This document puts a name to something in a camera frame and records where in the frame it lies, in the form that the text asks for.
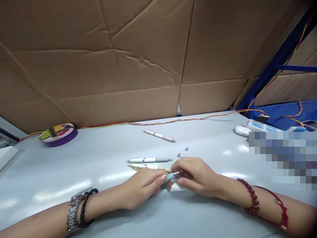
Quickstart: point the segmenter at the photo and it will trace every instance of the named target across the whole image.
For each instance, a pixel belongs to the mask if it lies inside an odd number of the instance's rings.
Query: pink pen
[[[168,137],[163,136],[163,135],[160,135],[160,134],[158,134],[158,133],[155,133],[155,132],[152,132],[152,131],[149,131],[149,130],[143,130],[143,131],[144,131],[145,133],[154,135],[154,136],[156,136],[156,137],[160,137],[160,138],[165,139],[165,140],[168,140],[168,141],[170,141],[170,142],[176,142],[176,140],[171,139],[171,138],[168,138]]]

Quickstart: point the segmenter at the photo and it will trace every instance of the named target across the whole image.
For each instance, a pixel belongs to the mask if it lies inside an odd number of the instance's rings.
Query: red beaded bracelet
[[[251,185],[249,185],[245,180],[243,179],[237,179],[239,182],[243,183],[244,186],[248,189],[249,193],[251,194],[251,197],[252,197],[252,207],[250,208],[245,208],[245,212],[248,213],[248,214],[253,214],[253,215],[257,215],[258,214],[258,211],[260,210],[259,209],[259,202],[257,200],[257,196],[255,195],[255,192],[254,190],[252,189]],[[263,187],[260,187],[260,186],[255,186],[255,187],[258,187],[258,188],[261,188],[261,189],[264,189],[265,191],[269,192],[270,194],[272,194],[274,197],[275,197],[275,201],[278,205],[280,205],[280,207],[282,208],[283,210],[283,214],[282,214],[282,221],[281,221],[281,224],[276,224],[276,223],[273,223],[271,221],[268,221],[264,218],[262,218],[263,220],[267,221],[268,223],[276,226],[276,227],[279,227],[281,228],[282,230],[286,231],[287,229],[287,225],[288,225],[288,216],[287,216],[287,209],[288,209],[288,206],[287,205],[284,205],[282,200],[279,199],[279,197],[271,192],[270,190],[266,189],[266,188],[263,188]]]
[[[251,185],[249,185],[245,180],[240,178],[237,180],[244,184],[244,186],[248,189],[249,193],[251,194],[251,198],[252,198],[252,207],[245,208],[244,211],[248,214],[257,215],[259,211],[259,202],[257,199],[258,198],[257,195],[255,195],[255,191],[252,189]]]

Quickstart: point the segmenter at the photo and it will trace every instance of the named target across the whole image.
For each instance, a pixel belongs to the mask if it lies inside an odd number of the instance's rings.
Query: white table
[[[178,153],[181,157],[203,158],[217,173],[244,178],[250,184],[314,205],[313,192],[292,183],[294,178],[282,177],[283,170],[272,169],[272,162],[248,156],[246,138],[233,131],[236,125],[246,121],[247,118],[236,113],[156,126],[82,129],[74,140],[56,148],[46,147],[37,137],[26,139],[17,145],[21,151],[0,171],[0,229],[68,201],[73,194],[89,186],[104,190],[126,181],[135,173],[127,166],[126,159],[145,156],[169,157],[176,161]],[[145,128],[177,142],[146,134],[142,132]],[[204,198],[173,184],[170,193],[161,190],[135,211],[106,214],[75,236],[280,237],[277,232],[233,204]]]

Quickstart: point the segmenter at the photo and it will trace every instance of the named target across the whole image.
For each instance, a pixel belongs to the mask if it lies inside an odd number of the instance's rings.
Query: fingernail
[[[166,175],[162,175],[162,176],[159,178],[159,180],[160,180],[161,182],[165,182],[165,180],[166,180]]]

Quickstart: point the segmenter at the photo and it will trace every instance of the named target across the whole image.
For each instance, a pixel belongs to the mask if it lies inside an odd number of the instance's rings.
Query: wire
[[[299,104],[299,111],[296,115],[294,116],[284,116],[284,117],[295,117],[295,116],[299,116],[301,114],[301,112],[303,111],[303,104],[301,101],[298,101],[298,104]]]
[[[302,104],[302,102],[301,102],[301,101],[298,101],[298,103],[299,103],[299,111],[298,111],[298,113],[297,113],[296,115],[294,115],[294,116],[282,116],[282,117],[280,117],[280,118],[289,118],[289,119],[291,119],[291,120],[296,121],[297,123],[299,123],[301,127],[304,127],[304,124],[303,124],[301,121],[298,121],[298,120],[296,120],[296,119],[293,118],[293,117],[299,116],[299,115],[301,114],[301,112],[303,111],[303,104]]]
[[[304,124],[303,124],[301,121],[296,120],[296,119],[294,119],[294,118],[292,118],[292,117],[281,117],[281,118],[289,118],[289,119],[291,119],[291,120],[293,120],[293,121],[296,121],[298,124],[300,124],[301,127],[304,127]]]
[[[295,47],[295,49],[293,50],[293,53],[291,54],[291,56],[288,58],[288,60],[286,61],[286,63],[284,65],[288,65],[288,63],[290,62],[291,58],[293,57],[295,51],[298,49],[298,47],[300,46],[300,44],[302,43],[302,40],[304,38],[304,35],[305,35],[305,31],[307,29],[307,26],[309,25],[310,21],[308,20],[304,26],[304,29],[303,29],[303,32],[301,33],[301,36],[300,36],[300,39],[298,40],[298,43]],[[277,72],[277,74],[274,76],[274,78],[271,79],[271,81],[257,94],[257,96],[252,100],[252,102],[250,103],[250,105],[248,106],[248,109],[252,106],[252,104],[255,103],[255,100],[261,95],[261,93],[268,87],[270,86],[270,84],[278,77],[278,75],[283,72],[283,70],[279,70]]]
[[[134,123],[134,122],[115,122],[115,123],[109,123],[109,124],[96,124],[96,125],[81,127],[81,128],[79,128],[79,129],[103,128],[103,127],[118,126],[118,125],[154,126],[154,125],[163,125],[163,124],[168,124],[168,123],[173,123],[173,122],[179,122],[179,121],[204,120],[204,119],[207,119],[207,118],[210,118],[210,117],[215,117],[215,116],[227,116],[227,115],[231,115],[231,114],[234,114],[234,113],[237,113],[237,112],[244,112],[244,111],[259,111],[259,112],[263,113],[264,115],[266,115],[266,113],[265,113],[264,111],[262,111],[262,110],[257,110],[257,109],[241,109],[241,110],[237,110],[237,111],[230,112],[230,113],[219,114],[219,115],[211,115],[211,116],[206,116],[206,117],[202,117],[202,118],[177,119],[177,120],[174,120],[174,121],[157,122],[157,123],[152,123],[152,124],[143,124],[143,123]],[[25,140],[25,139],[27,139],[27,138],[29,138],[29,137],[32,137],[32,136],[41,134],[41,133],[42,133],[42,132],[36,132],[36,133],[29,134],[29,135],[27,135],[26,137],[20,139],[19,142],[21,142],[21,141],[23,141],[23,140]]]

